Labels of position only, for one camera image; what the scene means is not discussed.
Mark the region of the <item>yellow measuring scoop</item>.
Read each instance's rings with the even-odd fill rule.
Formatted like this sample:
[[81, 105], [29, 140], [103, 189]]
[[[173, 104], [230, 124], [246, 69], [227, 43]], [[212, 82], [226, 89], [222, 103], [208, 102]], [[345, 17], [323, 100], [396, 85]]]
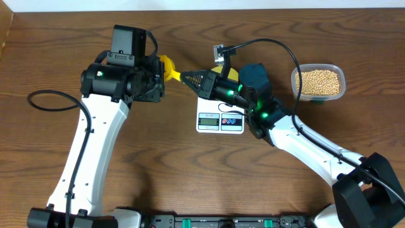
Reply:
[[167, 57], [167, 55], [159, 55], [160, 62], [164, 63], [165, 69], [164, 69], [164, 80], [169, 81], [169, 80], [177, 80], [181, 81], [180, 79], [180, 72], [176, 71], [175, 69], [175, 64], [172, 59]]

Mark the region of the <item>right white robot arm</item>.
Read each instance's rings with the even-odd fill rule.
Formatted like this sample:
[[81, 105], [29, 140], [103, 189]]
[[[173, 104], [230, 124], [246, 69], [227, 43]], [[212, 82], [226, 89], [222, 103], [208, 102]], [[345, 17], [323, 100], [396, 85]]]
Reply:
[[180, 80], [200, 98], [246, 111], [250, 131], [316, 172], [334, 203], [311, 218], [312, 227], [393, 227], [404, 219], [404, 191], [388, 160], [339, 147], [305, 125], [273, 97], [261, 64], [244, 66], [237, 81], [212, 70], [182, 72]]

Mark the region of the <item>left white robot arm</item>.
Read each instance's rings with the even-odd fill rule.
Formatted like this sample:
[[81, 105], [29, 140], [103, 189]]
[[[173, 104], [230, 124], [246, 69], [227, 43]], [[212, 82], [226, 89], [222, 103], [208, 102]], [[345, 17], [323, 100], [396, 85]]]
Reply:
[[107, 64], [98, 58], [82, 74], [75, 137], [61, 178], [45, 209], [32, 208], [28, 227], [142, 227], [142, 214], [130, 207], [103, 213], [103, 191], [118, 133], [132, 102], [157, 103], [172, 69], [165, 55], [150, 62]]

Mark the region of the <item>white digital kitchen scale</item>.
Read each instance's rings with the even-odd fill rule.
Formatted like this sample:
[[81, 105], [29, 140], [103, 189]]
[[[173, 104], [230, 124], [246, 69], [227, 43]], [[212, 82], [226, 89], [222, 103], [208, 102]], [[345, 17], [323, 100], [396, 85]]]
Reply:
[[242, 134], [244, 110], [221, 101], [197, 99], [196, 130], [198, 133]]

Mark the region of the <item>clear container of soybeans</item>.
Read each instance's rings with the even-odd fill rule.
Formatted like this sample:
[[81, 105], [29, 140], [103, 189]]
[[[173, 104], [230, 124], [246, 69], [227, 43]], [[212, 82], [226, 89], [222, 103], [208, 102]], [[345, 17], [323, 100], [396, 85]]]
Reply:
[[302, 91], [300, 101], [329, 101], [339, 99], [346, 91], [343, 71], [331, 64], [300, 66]]

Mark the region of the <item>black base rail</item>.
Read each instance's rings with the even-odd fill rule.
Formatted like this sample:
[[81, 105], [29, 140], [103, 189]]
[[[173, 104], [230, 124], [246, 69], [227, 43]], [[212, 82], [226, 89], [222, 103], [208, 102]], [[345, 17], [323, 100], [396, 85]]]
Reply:
[[301, 215], [280, 217], [203, 217], [150, 215], [140, 228], [314, 228], [313, 221]]

